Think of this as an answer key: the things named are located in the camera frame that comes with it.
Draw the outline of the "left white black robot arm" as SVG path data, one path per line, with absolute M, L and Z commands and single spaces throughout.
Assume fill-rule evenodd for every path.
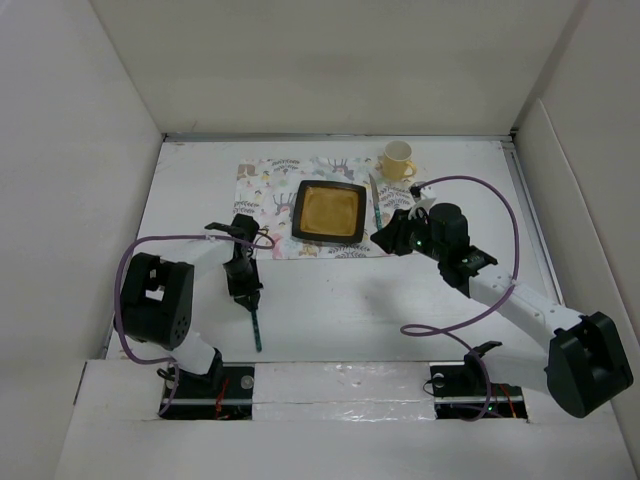
M 134 362 L 150 365 L 132 352 L 128 339 L 149 343 L 164 353 L 157 362 L 171 362 L 188 374 L 188 384 L 201 396 L 222 387 L 220 352 L 191 326 L 194 285 L 212 269 L 224 270 L 230 297 L 253 317 L 260 291 L 254 252 L 272 244 L 255 243 L 259 224 L 238 214 L 229 225 L 213 222 L 199 234 L 146 236 L 123 254 L 114 287 L 114 328 Z

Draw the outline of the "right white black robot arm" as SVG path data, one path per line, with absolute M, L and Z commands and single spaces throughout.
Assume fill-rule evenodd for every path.
M 630 388 L 634 377 L 614 321 L 586 315 L 538 294 L 473 246 L 459 207 L 398 210 L 371 237 L 385 253 L 413 252 L 436 261 L 441 277 L 466 297 L 499 313 L 542 349 L 539 355 L 509 354 L 483 344 L 479 359 L 462 369 L 462 381 L 483 394 L 497 382 L 550 395 L 569 415 L 584 418 Z

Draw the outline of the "silver table knife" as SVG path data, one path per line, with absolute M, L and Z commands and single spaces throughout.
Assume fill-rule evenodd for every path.
M 379 205 L 379 191 L 376 180 L 372 174 L 369 174 L 369 182 L 371 186 L 372 204 L 375 215 L 376 228 L 377 230 L 381 230 L 383 228 L 383 222 Z

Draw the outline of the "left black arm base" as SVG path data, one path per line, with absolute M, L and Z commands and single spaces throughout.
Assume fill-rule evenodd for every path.
M 159 406 L 159 417 L 164 420 L 252 419 L 254 364 L 227 363 L 218 352 L 206 374 L 180 371 L 172 400 L 169 397 L 173 388 L 174 368 L 159 368 L 156 373 L 164 382 Z

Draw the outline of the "floral patterned cloth napkin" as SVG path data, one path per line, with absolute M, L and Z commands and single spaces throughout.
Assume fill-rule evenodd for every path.
M 272 158 L 244 160 L 238 166 L 234 212 L 256 220 L 274 241 L 272 250 L 260 250 L 259 259 L 343 259 L 380 257 L 383 252 L 369 240 L 377 230 L 372 200 L 367 200 L 363 240 L 359 243 L 311 242 L 292 236 L 292 219 L 299 184 L 304 180 L 355 184 L 370 190 L 374 180 L 379 194 L 381 222 L 387 224 L 397 209 L 413 205 L 409 186 L 414 176 L 393 182 L 382 175 L 380 158 Z

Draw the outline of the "yellow ceramic mug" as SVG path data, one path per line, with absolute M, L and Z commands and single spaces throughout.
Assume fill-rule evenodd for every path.
M 413 150 L 405 141 L 393 140 L 387 143 L 378 156 L 380 177 L 389 182 L 403 182 L 413 178 L 417 169 L 412 155 Z

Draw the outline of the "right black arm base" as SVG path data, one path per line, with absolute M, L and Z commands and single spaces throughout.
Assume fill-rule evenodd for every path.
M 467 352 L 462 360 L 430 364 L 430 378 L 422 389 L 434 401 L 437 420 L 528 419 L 520 387 L 505 383 L 486 386 L 478 360 L 498 346 L 500 342 L 485 342 L 474 348 L 475 354 Z

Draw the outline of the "fork with teal handle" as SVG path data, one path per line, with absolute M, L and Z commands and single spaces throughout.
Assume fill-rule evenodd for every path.
M 261 339 L 261 332 L 260 332 L 257 310 L 256 309 L 251 310 L 250 314 L 251 314 L 255 349 L 257 352 L 262 352 L 263 346 L 262 346 L 262 339 Z

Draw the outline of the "square black brown plate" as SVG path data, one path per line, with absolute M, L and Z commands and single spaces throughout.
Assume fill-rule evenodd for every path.
M 291 235 L 321 243 L 362 241 L 367 190 L 361 185 L 326 180 L 300 182 L 293 210 Z

